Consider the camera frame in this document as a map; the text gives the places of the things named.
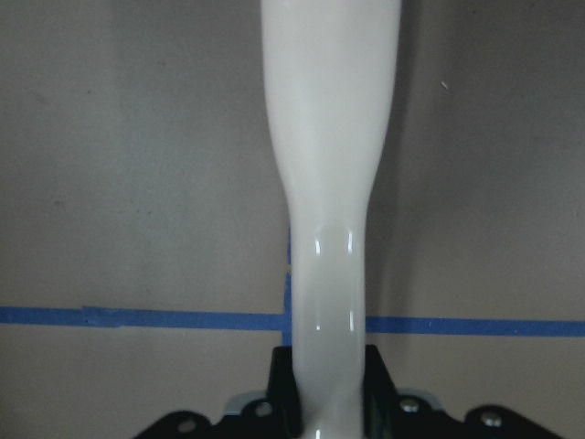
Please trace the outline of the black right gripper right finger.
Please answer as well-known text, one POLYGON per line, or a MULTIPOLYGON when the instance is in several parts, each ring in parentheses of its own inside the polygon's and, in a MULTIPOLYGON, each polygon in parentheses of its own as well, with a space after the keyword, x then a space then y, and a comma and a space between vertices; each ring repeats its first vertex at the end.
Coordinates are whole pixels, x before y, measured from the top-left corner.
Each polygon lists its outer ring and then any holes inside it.
POLYGON ((363 403, 366 438, 394 438, 397 390, 374 345, 366 345, 363 403))

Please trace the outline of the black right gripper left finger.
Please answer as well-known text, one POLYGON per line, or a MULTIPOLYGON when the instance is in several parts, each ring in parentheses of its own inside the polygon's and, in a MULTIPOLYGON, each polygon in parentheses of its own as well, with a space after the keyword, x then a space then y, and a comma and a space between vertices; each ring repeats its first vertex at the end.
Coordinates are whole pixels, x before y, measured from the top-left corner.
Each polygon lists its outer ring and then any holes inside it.
POLYGON ((293 374, 293 350, 277 347, 271 353, 267 398, 276 409, 286 438, 299 438, 303 433, 302 408, 293 374))

